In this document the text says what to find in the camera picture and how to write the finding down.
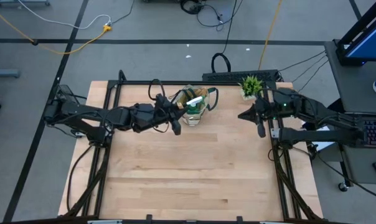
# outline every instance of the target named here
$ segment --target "yellow cable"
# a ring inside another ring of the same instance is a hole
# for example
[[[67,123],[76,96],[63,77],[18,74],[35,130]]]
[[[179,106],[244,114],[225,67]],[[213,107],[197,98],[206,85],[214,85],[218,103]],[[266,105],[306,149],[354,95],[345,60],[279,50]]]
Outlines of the yellow cable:
[[[15,31],[17,31],[20,35],[22,35],[23,37],[25,37],[26,39],[28,39],[29,41],[31,41],[32,43],[34,43],[34,40],[31,39],[28,35],[24,34],[22,31],[20,31],[17,27],[15,27],[14,25],[12,25],[10,22],[7,21],[6,18],[4,18],[1,14],[0,14],[0,19],[2,19],[6,24],[8,24],[10,27],[12,27]],[[42,44],[39,44],[39,47],[45,49],[45,50],[48,50],[52,53],[55,53],[55,54],[59,54],[59,55],[68,55],[68,54],[73,54],[75,52],[78,52],[79,50],[83,49],[87,44],[89,43],[92,43],[96,40],[98,40],[99,38],[101,38],[106,32],[108,31],[111,31],[112,28],[108,25],[104,25],[103,26],[103,31],[102,33],[98,36],[98,37],[95,37],[94,39],[88,41],[87,43],[83,44],[81,47],[79,47],[78,49],[76,50],[73,50],[73,51],[70,51],[70,52],[58,52],[56,50],[52,50],[48,47],[46,47],[45,45],[42,45]]]
[[[267,48],[268,39],[270,39],[271,32],[273,31],[274,23],[275,23],[277,15],[278,15],[278,13],[280,11],[281,4],[282,4],[282,0],[280,0],[279,3],[278,3],[278,7],[276,8],[273,22],[271,23],[270,31],[268,31],[267,39],[265,39],[265,44],[264,44],[263,52],[261,53],[261,57],[260,57],[260,63],[258,64],[258,70],[260,70],[260,68],[261,68],[261,63],[263,61],[263,56],[264,56],[264,53],[265,53],[265,49]]]

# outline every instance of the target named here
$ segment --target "wooden tabletop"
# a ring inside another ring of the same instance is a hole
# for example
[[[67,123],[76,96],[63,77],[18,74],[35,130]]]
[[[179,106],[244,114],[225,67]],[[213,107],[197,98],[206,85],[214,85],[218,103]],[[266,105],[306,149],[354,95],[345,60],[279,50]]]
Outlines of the wooden tabletop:
[[[106,84],[92,82],[87,105],[102,108]],[[277,86],[292,88],[291,83]],[[182,87],[166,85],[166,95]],[[237,216],[245,221],[283,220],[275,165],[267,158],[271,149],[268,132],[267,137],[260,138],[254,123],[237,118],[253,100],[243,101],[239,86],[216,87],[220,92],[216,109],[206,111],[195,127],[181,121],[180,136],[171,130],[164,134],[154,130],[140,134],[116,131],[100,218],[142,220],[152,214],[157,220],[236,220]],[[123,85],[119,105],[135,103],[153,103],[148,98],[148,86]],[[284,119],[284,125],[299,128],[301,121]],[[71,166],[87,147],[85,138],[77,140]],[[306,150],[304,143],[296,147]],[[71,205],[87,186],[92,155],[93,149],[75,169]],[[298,192],[321,217],[308,156],[291,150],[290,157]],[[66,189],[65,185],[59,214],[67,211]],[[93,210],[95,200],[91,201]],[[291,203],[288,206],[294,217]]]

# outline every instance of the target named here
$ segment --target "concrete floor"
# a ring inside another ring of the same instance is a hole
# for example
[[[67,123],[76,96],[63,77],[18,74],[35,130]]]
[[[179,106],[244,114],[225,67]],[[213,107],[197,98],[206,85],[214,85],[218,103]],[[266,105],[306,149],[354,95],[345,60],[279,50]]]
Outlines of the concrete floor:
[[[107,13],[116,19],[128,12],[131,2],[89,0],[82,25],[88,24],[98,14]],[[355,2],[363,14],[374,1]],[[74,23],[82,3],[83,0],[53,0],[50,7],[40,5],[32,6],[32,9],[48,19]],[[209,1],[209,4],[227,18],[232,11],[233,1]],[[233,20],[230,39],[265,40],[277,4],[278,0],[244,1]],[[72,32],[71,27],[40,21],[17,7],[3,7],[0,13],[36,39],[69,39]],[[211,11],[201,12],[200,18],[208,23],[214,21]],[[101,18],[91,28],[78,31],[77,40],[97,36],[105,22],[106,19]],[[340,38],[355,22],[349,0],[284,1],[271,40],[287,42],[268,46],[262,69],[281,69],[323,51],[323,46],[308,45],[308,41]],[[113,31],[103,37],[126,42],[91,44],[69,56],[61,83],[68,84],[76,94],[87,95],[91,81],[116,79],[119,69],[123,69],[129,80],[201,80],[203,73],[211,71],[211,57],[221,51],[223,45],[193,44],[193,40],[224,40],[227,28],[225,26],[220,32],[203,28],[195,16],[182,12],[179,5],[172,1],[153,0],[145,4],[136,0],[131,15],[115,24]],[[31,44],[16,43],[19,38],[0,20],[0,39],[3,39],[0,40],[0,68],[17,68],[21,71],[19,79],[0,78],[0,222],[62,59],[60,55]],[[170,44],[167,41],[156,44],[156,41],[151,41],[171,39],[182,41],[181,44]],[[128,44],[131,40],[142,42]],[[289,42],[291,40],[304,42],[292,45]],[[66,48],[65,42],[48,46],[59,51]],[[256,70],[262,48],[259,44],[230,44],[225,54],[231,61],[232,70]],[[284,79],[293,80],[310,64],[304,63],[284,71]],[[216,61],[216,68],[222,71],[225,65]],[[317,66],[310,69],[294,83],[294,87],[300,89],[316,69]],[[329,64],[320,69],[302,93],[325,105],[339,97]],[[74,144],[74,139],[45,128],[14,221],[56,217]],[[326,218],[337,222],[376,223],[375,197],[358,187],[341,193],[337,184],[342,179],[317,160],[313,163],[313,170]],[[376,185],[365,186],[376,192]]]

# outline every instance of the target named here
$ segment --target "white cable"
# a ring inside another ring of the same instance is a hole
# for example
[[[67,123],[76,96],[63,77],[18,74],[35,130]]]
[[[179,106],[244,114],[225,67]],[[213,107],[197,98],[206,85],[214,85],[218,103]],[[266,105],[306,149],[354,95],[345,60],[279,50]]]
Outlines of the white cable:
[[[76,28],[76,29],[87,29],[87,28],[89,28],[93,24],[93,22],[95,22],[96,19],[98,19],[99,17],[102,17],[102,16],[106,16],[108,18],[108,23],[107,24],[110,25],[112,23],[111,17],[109,15],[102,14],[102,15],[99,15],[96,18],[94,18],[88,26],[86,26],[86,27],[76,27],[73,24],[67,24],[67,23],[64,23],[64,22],[57,22],[57,21],[51,21],[49,19],[44,19],[43,17],[39,16],[34,11],[32,11],[31,9],[29,9],[21,0],[18,0],[18,1],[19,1],[20,4],[22,4],[23,7],[25,7],[25,9],[27,9],[29,12],[33,13],[33,15],[37,16],[38,18],[40,18],[40,19],[42,19],[42,20],[44,20],[46,22],[52,22],[52,23],[56,23],[56,24],[66,25],[66,26],[70,26],[70,27],[73,27],[73,28]]]

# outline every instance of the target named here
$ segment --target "small plant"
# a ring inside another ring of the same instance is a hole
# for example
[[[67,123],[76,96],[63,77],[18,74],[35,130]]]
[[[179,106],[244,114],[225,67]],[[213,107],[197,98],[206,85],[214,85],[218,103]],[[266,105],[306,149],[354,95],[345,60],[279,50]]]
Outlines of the small plant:
[[[263,87],[262,81],[257,80],[257,77],[243,78],[243,84],[239,83],[242,87],[242,96],[244,98],[255,96]]]

